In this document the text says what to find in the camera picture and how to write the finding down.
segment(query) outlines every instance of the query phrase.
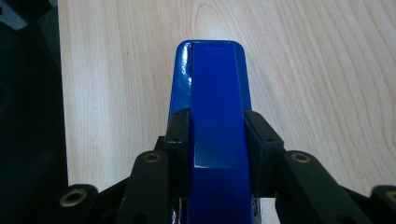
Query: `blue plastic surface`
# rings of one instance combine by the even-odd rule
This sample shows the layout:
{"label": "blue plastic surface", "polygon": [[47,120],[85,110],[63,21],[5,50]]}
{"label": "blue plastic surface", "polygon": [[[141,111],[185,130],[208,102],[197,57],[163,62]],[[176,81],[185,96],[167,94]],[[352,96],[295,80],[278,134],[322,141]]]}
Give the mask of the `blue plastic surface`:
{"label": "blue plastic surface", "polygon": [[185,41],[177,48],[170,115],[191,108],[189,223],[253,223],[244,109],[250,109],[243,48]]}

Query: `metal ring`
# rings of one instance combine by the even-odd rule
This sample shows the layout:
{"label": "metal ring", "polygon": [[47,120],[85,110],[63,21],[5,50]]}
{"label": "metal ring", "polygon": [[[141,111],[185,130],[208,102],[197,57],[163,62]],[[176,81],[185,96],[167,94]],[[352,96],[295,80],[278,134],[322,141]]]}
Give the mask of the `metal ring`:
{"label": "metal ring", "polygon": [[297,162],[307,163],[311,161],[311,159],[303,153],[293,153],[291,157]]}
{"label": "metal ring", "polygon": [[72,189],[62,196],[59,204],[63,207],[72,207],[84,201],[87,197],[87,191],[85,189]]}
{"label": "metal ring", "polygon": [[393,201],[394,203],[396,203],[396,190],[390,190],[387,192],[387,197]]}
{"label": "metal ring", "polygon": [[161,159],[161,156],[157,153],[150,153],[145,156],[146,162],[156,162]]}

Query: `tabletop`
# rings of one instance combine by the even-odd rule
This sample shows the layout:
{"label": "tabletop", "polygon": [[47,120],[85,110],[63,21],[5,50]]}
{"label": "tabletop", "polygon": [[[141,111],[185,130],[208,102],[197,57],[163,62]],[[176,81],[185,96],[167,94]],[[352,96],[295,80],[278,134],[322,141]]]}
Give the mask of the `tabletop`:
{"label": "tabletop", "polygon": [[58,4],[69,184],[129,176],[166,132],[177,45],[224,39],[244,47],[253,110],[287,150],[366,196],[396,185],[396,1]]}

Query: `light wood surface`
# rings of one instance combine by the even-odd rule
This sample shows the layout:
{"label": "light wood surface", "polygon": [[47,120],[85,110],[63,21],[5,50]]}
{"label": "light wood surface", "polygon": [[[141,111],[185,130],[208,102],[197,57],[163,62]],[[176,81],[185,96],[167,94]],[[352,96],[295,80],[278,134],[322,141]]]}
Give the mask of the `light wood surface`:
{"label": "light wood surface", "polygon": [[165,134],[177,45],[230,39],[287,150],[364,195],[396,185],[396,1],[63,0],[59,15],[70,184],[127,177]]}

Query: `blue object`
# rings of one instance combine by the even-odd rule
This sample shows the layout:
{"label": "blue object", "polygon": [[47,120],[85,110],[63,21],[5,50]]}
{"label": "blue object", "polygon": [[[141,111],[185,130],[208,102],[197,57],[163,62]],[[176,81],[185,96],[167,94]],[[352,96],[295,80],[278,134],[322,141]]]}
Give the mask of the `blue object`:
{"label": "blue object", "polygon": [[242,46],[177,48],[169,114],[191,108],[188,223],[253,223],[244,109],[251,109]]}

